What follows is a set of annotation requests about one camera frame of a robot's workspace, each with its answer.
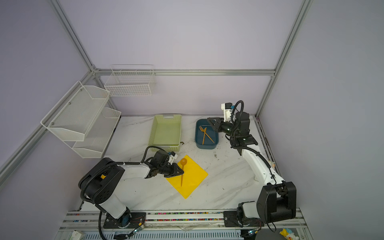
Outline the teal plastic tray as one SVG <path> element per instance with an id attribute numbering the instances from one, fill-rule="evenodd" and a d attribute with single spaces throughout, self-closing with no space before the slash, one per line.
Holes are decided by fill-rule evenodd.
<path id="1" fill-rule="evenodd" d="M 219 134 L 215 132 L 207 119 L 199 119 L 196 122 L 195 143 L 197 148 L 213 150 L 219 143 Z"/>

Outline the white two-tier mesh shelf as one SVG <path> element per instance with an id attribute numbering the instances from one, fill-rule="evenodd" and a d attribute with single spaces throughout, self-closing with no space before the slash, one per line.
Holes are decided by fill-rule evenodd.
<path id="1" fill-rule="evenodd" d="M 83 159 L 101 158 L 121 118 L 107 107 L 111 93 L 75 83 L 41 120 L 41 125 Z"/>

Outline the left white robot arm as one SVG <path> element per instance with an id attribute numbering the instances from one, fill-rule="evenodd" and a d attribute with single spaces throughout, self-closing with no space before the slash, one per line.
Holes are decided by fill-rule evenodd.
<path id="1" fill-rule="evenodd" d="M 173 178 L 184 174 L 184 170 L 174 162 L 176 153 L 158 148 L 153 157 L 147 158 L 147 152 L 140 162 L 115 162 L 103 158 L 79 181 L 81 199 L 106 214 L 107 220 L 117 228 L 140 222 L 133 219 L 130 209 L 115 194 L 120 181 L 150 179 L 157 175 Z"/>

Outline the aluminium cage frame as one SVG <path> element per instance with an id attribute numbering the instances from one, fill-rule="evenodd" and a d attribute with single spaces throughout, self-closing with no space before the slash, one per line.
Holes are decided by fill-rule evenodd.
<path id="1" fill-rule="evenodd" d="M 70 20 L 65 13 L 61 3 L 59 1 L 47 2 L 57 16 L 59 23 L 62 25 L 64 31 L 68 35 L 71 43 L 74 45 L 78 54 L 85 62 L 88 70 L 88 72 L 81 78 L 80 82 L 71 87 L 70 90 L 53 107 L 53 109 L 50 110 L 49 115 L 52 115 L 61 108 L 67 99 L 76 94 L 76 90 L 80 88 L 80 85 L 86 84 L 89 80 L 95 80 L 98 86 L 101 86 L 102 81 L 100 76 L 109 75 L 112 71 L 106 69 L 97 69 L 92 65 L 92 61 L 86 53 L 85 48 L 77 34 L 75 33 L 73 25 L 70 23 Z M 256 113 L 256 115 L 259 116 L 269 97 L 273 85 L 277 80 L 277 77 L 280 73 L 280 68 L 284 65 L 284 61 L 286 60 L 286 57 L 291 50 L 292 44 L 297 37 L 297 33 L 299 32 L 301 24 L 306 18 L 312 3 L 312 1 L 301 2 L 298 14 L 295 17 L 294 24 L 290 30 L 275 69 L 155 69 L 154 73 L 156 76 L 270 76 L 271 81 L 267 86 L 266 93 L 262 97 L 261 105 L 258 107 Z M 43 125 L 39 125 L 22 143 L 22 145 L 10 156 L 10 158 L 1 166 L 1 190 L 4 189 L 12 176 L 22 166 L 28 155 L 30 155 L 30 153 L 33 151 L 35 146 L 46 132 L 47 129 Z"/>

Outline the light green plastic basket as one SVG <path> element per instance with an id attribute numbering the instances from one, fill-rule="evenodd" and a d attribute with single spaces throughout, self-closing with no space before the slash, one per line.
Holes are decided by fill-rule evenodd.
<path id="1" fill-rule="evenodd" d="M 160 147 L 167 152 L 178 152 L 181 134 L 181 115 L 155 115 L 148 145 Z"/>

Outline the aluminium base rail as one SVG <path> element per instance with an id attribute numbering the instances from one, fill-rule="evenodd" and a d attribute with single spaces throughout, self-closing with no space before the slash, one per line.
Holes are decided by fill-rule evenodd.
<path id="1" fill-rule="evenodd" d="M 68 212 L 56 240 L 283 240 L 284 229 L 298 240 L 313 239 L 300 209 L 291 220 L 264 225 L 254 221 L 241 227 L 234 210 L 133 211 L 126 229 L 114 227 L 98 211 Z"/>

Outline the yellow paper napkin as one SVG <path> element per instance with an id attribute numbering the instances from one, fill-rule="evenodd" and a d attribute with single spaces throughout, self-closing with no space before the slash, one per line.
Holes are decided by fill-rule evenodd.
<path id="1" fill-rule="evenodd" d="M 167 178 L 167 181 L 183 196 L 184 199 L 187 199 L 208 176 L 208 173 L 188 155 L 185 155 L 184 159 L 187 160 L 185 165 L 178 162 L 178 166 L 184 171 L 184 174 L 177 177 Z"/>

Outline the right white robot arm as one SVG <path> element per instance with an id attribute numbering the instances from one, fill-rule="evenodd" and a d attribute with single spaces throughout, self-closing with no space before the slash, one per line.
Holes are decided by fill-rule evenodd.
<path id="1" fill-rule="evenodd" d="M 240 203 L 237 219 L 241 226 L 253 220 L 263 224 L 294 219 L 297 208 L 297 189 L 285 181 L 260 152 L 257 140 L 251 135 L 249 114 L 238 112 L 233 118 L 207 118 L 217 133 L 228 137 L 231 148 L 238 151 L 251 167 L 255 180 L 261 185 L 256 201 Z"/>

